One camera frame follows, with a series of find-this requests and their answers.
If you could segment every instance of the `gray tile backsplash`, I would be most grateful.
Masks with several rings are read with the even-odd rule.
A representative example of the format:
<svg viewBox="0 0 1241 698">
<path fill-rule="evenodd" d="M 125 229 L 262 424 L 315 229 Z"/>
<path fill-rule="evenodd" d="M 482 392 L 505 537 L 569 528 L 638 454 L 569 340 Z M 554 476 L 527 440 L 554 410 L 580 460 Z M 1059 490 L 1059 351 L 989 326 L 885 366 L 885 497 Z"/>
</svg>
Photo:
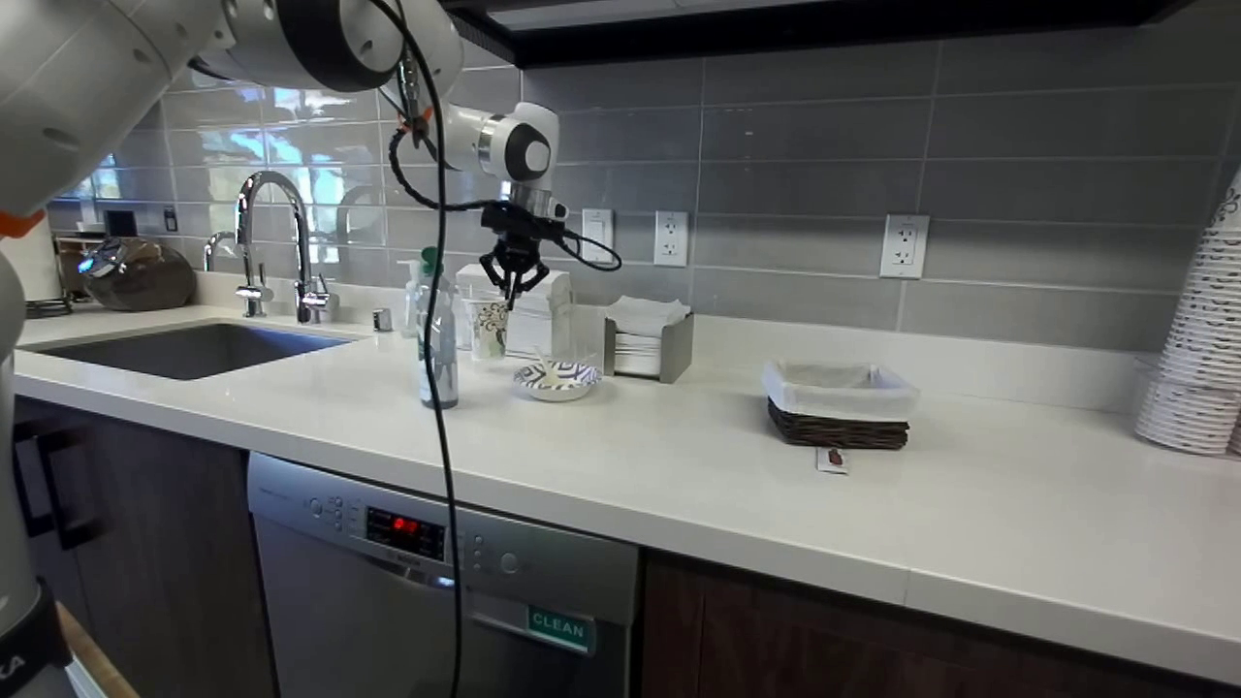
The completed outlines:
<svg viewBox="0 0 1241 698">
<path fill-rule="evenodd" d="M 454 102 L 498 114 L 525 97 L 562 115 L 554 195 L 615 208 L 628 256 L 620 277 L 578 270 L 580 303 L 653 294 L 746 317 L 1157 351 L 1241 168 L 1236 45 L 1236 0 L 1135 31 L 567 69 L 469 45 Z M 399 285 L 394 260 L 433 239 L 433 219 L 392 184 L 386 137 L 376 92 L 185 79 L 77 195 L 180 207 L 180 245 L 199 260 L 234 229 L 242 177 L 279 168 L 342 245 L 331 277 Z M 432 162 L 402 159 L 432 195 Z M 498 184 L 454 173 L 451 195 L 492 197 Z M 655 208 L 691 214 L 691 268 L 653 265 Z M 936 219 L 925 281 L 875 277 L 885 214 Z M 287 233 L 262 197 L 273 277 L 289 270 Z M 476 219 L 451 220 L 451 265 L 490 245 Z"/>
</svg>

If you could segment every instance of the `cabinet handle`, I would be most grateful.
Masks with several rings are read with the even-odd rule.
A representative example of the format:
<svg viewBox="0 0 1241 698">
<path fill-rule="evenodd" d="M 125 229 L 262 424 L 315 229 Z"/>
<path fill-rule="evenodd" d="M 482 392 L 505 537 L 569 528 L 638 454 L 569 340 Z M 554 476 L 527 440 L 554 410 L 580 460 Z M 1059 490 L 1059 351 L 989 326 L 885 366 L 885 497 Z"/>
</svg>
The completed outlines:
<svg viewBox="0 0 1241 698">
<path fill-rule="evenodd" d="M 94 522 L 77 522 L 77 528 L 68 522 L 65 504 L 62 504 L 62 490 L 58 490 L 53 468 L 52 468 L 53 454 L 75 450 L 86 440 L 89 440 L 86 428 L 52 432 L 52 436 L 35 440 L 40 468 L 43 468 L 43 480 L 45 480 L 45 499 L 52 499 L 52 522 L 53 522 L 53 539 L 62 543 L 62 552 L 75 552 L 75 548 L 81 548 L 81 543 L 89 543 L 98 537 Z"/>
<path fill-rule="evenodd" d="M 31 424 L 13 428 L 13 486 L 17 486 L 17 504 L 24 511 L 28 539 L 40 539 L 53 528 L 53 519 L 52 519 L 52 511 L 43 511 L 43 515 L 31 511 L 31 490 L 28 490 L 24 454 L 21 454 L 24 442 L 35 442 Z"/>
</svg>

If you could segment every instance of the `clear bottle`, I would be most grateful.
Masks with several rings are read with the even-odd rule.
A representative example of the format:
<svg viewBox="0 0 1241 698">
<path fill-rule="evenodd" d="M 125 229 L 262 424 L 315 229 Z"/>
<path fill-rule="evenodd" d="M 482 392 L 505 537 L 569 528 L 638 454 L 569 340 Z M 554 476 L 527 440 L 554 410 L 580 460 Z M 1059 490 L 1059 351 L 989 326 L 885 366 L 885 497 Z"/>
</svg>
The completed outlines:
<svg viewBox="0 0 1241 698">
<path fill-rule="evenodd" d="M 432 406 L 432 384 L 426 384 L 426 358 L 423 358 L 423 331 L 426 331 L 426 307 L 432 307 L 432 285 L 438 270 L 438 250 L 423 250 L 420 260 L 406 260 L 406 288 L 402 288 L 402 314 L 399 314 L 399 336 L 406 336 L 406 369 L 416 371 L 420 404 Z M 459 326 L 454 326 L 454 288 L 441 281 L 433 299 L 433 323 L 432 323 L 432 371 L 438 388 L 438 404 L 459 404 Z"/>
</svg>

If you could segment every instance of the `electrical outlet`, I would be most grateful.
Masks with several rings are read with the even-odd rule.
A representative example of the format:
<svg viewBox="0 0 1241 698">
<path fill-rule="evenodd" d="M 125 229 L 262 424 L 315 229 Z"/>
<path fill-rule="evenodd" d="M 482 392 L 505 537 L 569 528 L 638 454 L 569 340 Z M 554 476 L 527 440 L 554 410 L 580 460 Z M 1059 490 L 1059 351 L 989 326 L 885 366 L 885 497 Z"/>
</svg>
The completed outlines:
<svg viewBox="0 0 1241 698">
<path fill-rule="evenodd" d="M 691 265 L 691 219 L 676 208 L 655 208 L 655 265 L 686 268 Z"/>
<path fill-rule="evenodd" d="M 881 277 L 924 281 L 931 219 L 885 219 Z"/>
<path fill-rule="evenodd" d="M 580 208 L 580 237 L 615 250 L 611 208 Z M 611 256 L 597 245 L 580 245 L 580 256 L 609 265 Z"/>
</svg>

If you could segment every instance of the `faucet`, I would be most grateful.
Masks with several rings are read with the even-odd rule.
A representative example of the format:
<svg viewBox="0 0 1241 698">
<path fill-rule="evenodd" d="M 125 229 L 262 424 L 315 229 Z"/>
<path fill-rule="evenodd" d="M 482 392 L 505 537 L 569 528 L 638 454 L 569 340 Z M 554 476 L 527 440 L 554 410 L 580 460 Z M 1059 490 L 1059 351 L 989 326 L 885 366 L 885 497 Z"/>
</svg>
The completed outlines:
<svg viewBox="0 0 1241 698">
<path fill-rule="evenodd" d="M 284 197 L 289 201 L 296 214 L 296 229 L 300 229 L 300 323 L 315 323 L 320 326 L 331 317 L 332 294 L 324 288 L 320 277 L 309 270 L 309 219 L 308 219 L 308 201 L 300 195 L 300 188 L 279 173 L 279 170 L 255 170 L 242 184 L 242 197 L 236 197 L 236 250 L 242 256 L 242 270 L 243 270 L 243 288 L 236 288 L 236 294 L 243 299 L 243 317 L 262 317 L 262 303 L 273 299 L 273 290 L 258 285 L 252 285 L 252 208 L 262 188 L 279 188 Z"/>
</svg>

